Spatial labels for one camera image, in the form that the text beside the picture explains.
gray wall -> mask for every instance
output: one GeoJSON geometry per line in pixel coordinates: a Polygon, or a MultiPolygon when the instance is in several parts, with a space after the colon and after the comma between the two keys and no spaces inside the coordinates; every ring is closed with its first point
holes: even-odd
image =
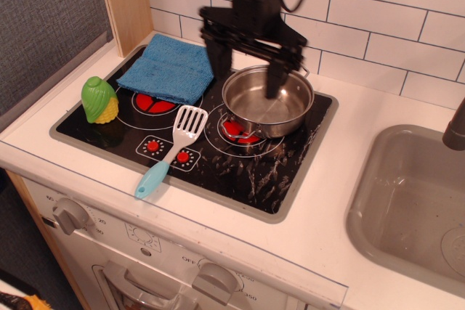
{"type": "Polygon", "coordinates": [[[110,39],[104,0],[0,0],[0,131],[110,39]]]}

faucet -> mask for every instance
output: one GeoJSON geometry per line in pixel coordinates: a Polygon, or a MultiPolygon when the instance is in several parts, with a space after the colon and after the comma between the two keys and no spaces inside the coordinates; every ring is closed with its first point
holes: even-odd
{"type": "Polygon", "coordinates": [[[442,142],[453,150],[465,150],[465,99],[444,131],[442,142]]]}

light blue spatula handle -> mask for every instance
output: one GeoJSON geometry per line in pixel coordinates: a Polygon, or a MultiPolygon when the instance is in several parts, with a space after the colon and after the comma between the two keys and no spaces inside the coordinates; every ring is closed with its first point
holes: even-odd
{"type": "Polygon", "coordinates": [[[159,163],[152,166],[142,177],[137,185],[134,196],[138,199],[150,195],[153,190],[157,189],[158,185],[163,181],[169,170],[169,163],[166,161],[160,161],[159,163]]]}

white countertop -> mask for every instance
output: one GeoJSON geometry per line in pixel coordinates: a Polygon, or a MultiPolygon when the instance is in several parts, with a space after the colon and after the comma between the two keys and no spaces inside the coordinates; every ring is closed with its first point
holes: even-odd
{"type": "MultiPolygon", "coordinates": [[[[49,136],[80,100],[90,76],[108,76],[123,60],[114,43],[99,50],[0,136],[0,166],[89,204],[105,204],[128,221],[298,298],[326,298],[343,309],[465,309],[465,299],[366,259],[346,233],[345,218],[373,138],[397,124],[444,131],[454,111],[310,75],[315,91],[339,108],[287,217],[268,224],[162,184],[145,201],[133,198],[142,175],[49,136]]],[[[234,56],[234,68],[257,64],[234,56]]]]}

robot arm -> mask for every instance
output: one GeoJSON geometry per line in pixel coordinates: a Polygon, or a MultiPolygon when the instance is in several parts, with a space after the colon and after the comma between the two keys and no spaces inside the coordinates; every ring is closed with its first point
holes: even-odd
{"type": "Polygon", "coordinates": [[[280,17],[283,0],[232,0],[232,8],[204,7],[202,38],[206,43],[215,77],[227,75],[232,50],[266,60],[267,98],[274,98],[292,70],[299,70],[306,38],[287,26],[280,17]]]}

